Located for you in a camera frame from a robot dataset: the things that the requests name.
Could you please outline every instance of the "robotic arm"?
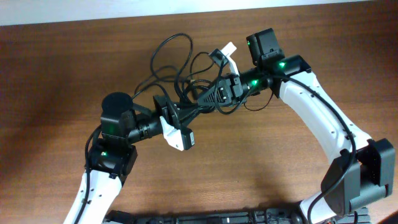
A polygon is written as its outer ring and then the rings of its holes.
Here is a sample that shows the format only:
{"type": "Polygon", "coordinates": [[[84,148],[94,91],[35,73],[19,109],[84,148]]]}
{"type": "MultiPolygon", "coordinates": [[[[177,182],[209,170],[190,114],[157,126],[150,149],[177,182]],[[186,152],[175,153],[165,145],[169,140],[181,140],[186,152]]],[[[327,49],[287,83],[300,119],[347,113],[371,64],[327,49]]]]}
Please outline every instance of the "robotic arm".
{"type": "Polygon", "coordinates": [[[234,111],[247,97],[266,88],[303,119],[330,164],[321,191],[301,201],[294,215],[295,223],[343,217],[392,193],[395,149],[391,143],[387,139],[372,140],[349,120],[301,56],[285,58],[272,29],[250,35],[246,40],[256,67],[240,73],[231,58],[236,47],[229,43],[222,50],[216,49],[209,56],[220,66],[219,77],[202,88],[195,104],[173,103],[164,89],[165,96],[154,96],[154,111],[133,103],[134,96],[126,93],[112,93],[103,100],[103,138],[93,141],[86,165],[91,171],[90,178],[87,172],[83,174],[64,224],[103,221],[136,160],[137,151],[132,144],[163,134],[172,147],[180,151],[190,149],[195,139],[187,126],[201,111],[222,112],[221,107],[235,106],[234,111]],[[232,73],[222,77],[226,64],[232,73]]]}

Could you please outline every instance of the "white wall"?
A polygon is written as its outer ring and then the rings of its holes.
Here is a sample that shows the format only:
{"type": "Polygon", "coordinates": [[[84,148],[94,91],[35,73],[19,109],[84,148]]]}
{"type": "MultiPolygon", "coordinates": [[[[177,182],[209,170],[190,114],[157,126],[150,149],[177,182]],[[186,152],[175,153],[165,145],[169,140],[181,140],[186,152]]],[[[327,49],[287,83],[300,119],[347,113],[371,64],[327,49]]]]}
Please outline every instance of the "white wall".
{"type": "Polygon", "coordinates": [[[351,2],[350,0],[0,0],[0,26],[351,2]]]}

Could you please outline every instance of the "wooden table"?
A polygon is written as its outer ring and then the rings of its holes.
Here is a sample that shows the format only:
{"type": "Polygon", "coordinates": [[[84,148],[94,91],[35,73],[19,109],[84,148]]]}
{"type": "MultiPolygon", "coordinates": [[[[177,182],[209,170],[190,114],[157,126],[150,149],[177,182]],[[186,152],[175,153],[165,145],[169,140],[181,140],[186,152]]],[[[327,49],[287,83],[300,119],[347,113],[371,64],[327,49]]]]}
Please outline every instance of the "wooden table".
{"type": "MultiPolygon", "coordinates": [[[[349,118],[397,146],[397,15],[397,3],[362,2],[0,27],[1,223],[63,222],[102,99],[132,94],[149,75],[152,51],[178,32],[193,37],[194,53],[234,42],[233,58],[246,70],[252,64],[245,37],[274,28],[285,54],[300,54],[349,118]]],[[[181,66],[187,50],[186,40],[173,41],[155,66],[181,66]]],[[[194,69],[208,63],[200,58],[194,69]]],[[[136,103],[153,108],[151,97],[159,93],[153,88],[136,103]]],[[[262,106],[268,94],[248,106],[262,106]]],[[[189,151],[169,147],[162,136],[136,144],[139,157],[112,209],[164,214],[278,206],[318,191],[328,168],[317,140],[277,99],[257,113],[204,114],[190,128],[197,144],[189,151]]],[[[397,186],[369,206],[374,222],[397,210],[397,186]]]]}

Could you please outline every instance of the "white plastic part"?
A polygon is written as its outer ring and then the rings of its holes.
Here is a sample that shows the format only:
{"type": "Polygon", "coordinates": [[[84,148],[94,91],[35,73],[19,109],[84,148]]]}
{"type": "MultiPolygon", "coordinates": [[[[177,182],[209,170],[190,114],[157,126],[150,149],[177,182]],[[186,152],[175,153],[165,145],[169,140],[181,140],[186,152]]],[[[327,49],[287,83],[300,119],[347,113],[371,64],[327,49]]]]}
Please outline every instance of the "white plastic part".
{"type": "MultiPolygon", "coordinates": [[[[291,76],[291,78],[309,86],[334,107],[348,125],[349,130],[354,134],[357,149],[368,145],[367,140],[371,139],[370,135],[360,130],[347,118],[325,93],[313,72],[301,72],[291,76]]],[[[310,92],[294,82],[282,82],[279,96],[283,102],[289,105],[302,118],[311,130],[325,152],[329,164],[335,158],[341,156],[341,150],[347,149],[349,152],[352,151],[351,142],[346,138],[347,133],[343,130],[342,125],[336,116],[318,98],[312,96],[310,92]]]]}
{"type": "Polygon", "coordinates": [[[236,50],[235,45],[232,42],[229,42],[223,49],[221,50],[221,53],[228,59],[229,62],[229,69],[231,70],[231,73],[239,75],[238,71],[238,66],[236,66],[236,63],[234,60],[231,58],[231,54],[236,50]]]}
{"type": "Polygon", "coordinates": [[[166,139],[167,143],[179,151],[183,151],[184,145],[182,143],[181,130],[175,129],[173,126],[169,125],[163,116],[160,116],[160,123],[162,124],[163,137],[166,139]]]}
{"type": "MultiPolygon", "coordinates": [[[[80,211],[83,199],[86,194],[87,173],[81,177],[79,192],[75,202],[70,209],[67,218],[63,224],[74,223],[80,211]]],[[[102,223],[108,208],[113,200],[118,196],[122,189],[122,183],[119,177],[109,178],[109,173],[92,170],[90,172],[90,193],[88,202],[80,217],[79,224],[100,224],[102,223]]]]}
{"type": "MultiPolygon", "coordinates": [[[[321,192],[318,192],[315,195],[312,195],[310,198],[305,199],[300,203],[300,209],[306,219],[308,219],[307,214],[308,214],[308,208],[310,207],[310,204],[320,194],[321,194],[321,192]]],[[[318,222],[324,221],[324,220],[334,217],[334,216],[336,216],[336,213],[331,210],[331,208],[326,203],[324,198],[321,198],[314,205],[314,207],[312,208],[312,211],[311,211],[312,223],[318,223],[318,222]]]]}

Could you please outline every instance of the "table surface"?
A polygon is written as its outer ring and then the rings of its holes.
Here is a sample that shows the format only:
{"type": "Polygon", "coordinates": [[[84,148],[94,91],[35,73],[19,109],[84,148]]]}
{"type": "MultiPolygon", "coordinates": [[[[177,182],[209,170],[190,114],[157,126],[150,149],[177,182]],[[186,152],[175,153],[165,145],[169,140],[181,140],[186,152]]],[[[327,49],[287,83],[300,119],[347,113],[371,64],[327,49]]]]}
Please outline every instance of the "table surface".
{"type": "MultiPolygon", "coordinates": [[[[0,27],[1,222],[63,222],[102,99],[132,94],[149,75],[153,50],[178,32],[193,37],[194,53],[234,42],[233,58],[246,70],[252,67],[246,36],[274,28],[285,54],[300,54],[355,124],[398,145],[397,15],[396,2],[357,2],[0,27]]],[[[181,66],[187,52],[188,42],[175,40],[155,66],[181,66]]],[[[208,63],[199,58],[194,70],[208,63]]],[[[262,106],[269,93],[248,99],[248,106],[262,106]]],[[[136,103],[153,107],[153,94],[160,91],[150,89],[136,103]]],[[[165,214],[278,206],[317,192],[328,168],[312,133],[275,98],[256,113],[201,115],[190,128],[196,145],[189,151],[169,147],[162,136],[136,144],[136,164],[111,209],[165,214]]],[[[396,181],[394,191],[369,206],[374,222],[398,209],[396,181]]]]}

